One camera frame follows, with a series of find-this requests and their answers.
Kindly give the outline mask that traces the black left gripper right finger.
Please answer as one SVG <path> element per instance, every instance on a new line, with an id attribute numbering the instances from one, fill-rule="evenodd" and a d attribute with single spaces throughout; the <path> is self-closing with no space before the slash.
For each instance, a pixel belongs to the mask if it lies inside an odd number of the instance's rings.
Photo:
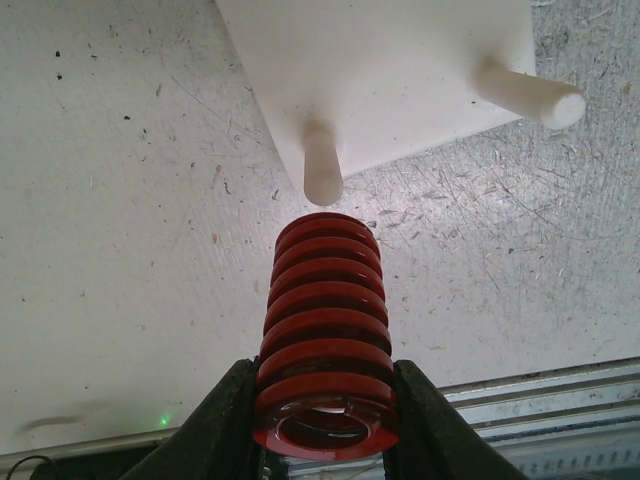
<path id="1" fill-rule="evenodd" d="M 399 441 L 384 455 L 387 479 L 523 479 L 409 360 L 394 363 Z"/>

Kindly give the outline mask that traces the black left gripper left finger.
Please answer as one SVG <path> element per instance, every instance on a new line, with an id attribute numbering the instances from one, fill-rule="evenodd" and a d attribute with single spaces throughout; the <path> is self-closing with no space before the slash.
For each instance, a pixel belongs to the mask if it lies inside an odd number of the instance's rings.
<path id="1" fill-rule="evenodd" d="M 130 480 L 258 479 L 252 437 L 258 363 L 236 361 L 183 425 L 129 470 Z"/>

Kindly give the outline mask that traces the small red spring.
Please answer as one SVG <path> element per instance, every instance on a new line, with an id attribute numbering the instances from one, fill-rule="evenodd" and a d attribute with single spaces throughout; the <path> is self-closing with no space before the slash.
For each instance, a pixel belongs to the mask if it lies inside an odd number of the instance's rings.
<path id="1" fill-rule="evenodd" d="M 254 440 L 284 456 L 341 461 L 399 440 L 378 244 L 343 214 L 279 234 L 255 380 Z"/>

